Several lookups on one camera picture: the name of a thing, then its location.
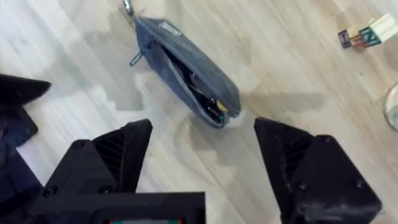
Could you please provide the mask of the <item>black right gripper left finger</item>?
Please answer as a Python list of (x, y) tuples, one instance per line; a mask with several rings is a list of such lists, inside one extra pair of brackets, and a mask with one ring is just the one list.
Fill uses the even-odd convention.
[(72, 142), (31, 213), (90, 212), (125, 203), (136, 192), (152, 129), (142, 119)]

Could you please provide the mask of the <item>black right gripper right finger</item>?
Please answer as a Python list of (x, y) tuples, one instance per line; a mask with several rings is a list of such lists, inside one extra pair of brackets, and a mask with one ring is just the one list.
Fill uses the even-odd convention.
[(264, 117), (254, 130), (282, 223), (371, 223), (382, 210), (333, 136)]

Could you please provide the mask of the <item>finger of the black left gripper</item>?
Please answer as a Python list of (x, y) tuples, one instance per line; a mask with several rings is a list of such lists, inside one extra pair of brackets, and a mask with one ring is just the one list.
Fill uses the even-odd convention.
[(45, 80), (1, 74), (1, 104), (22, 106), (44, 95), (52, 84)]
[(23, 107), (1, 108), (1, 146), (19, 147), (39, 129)]

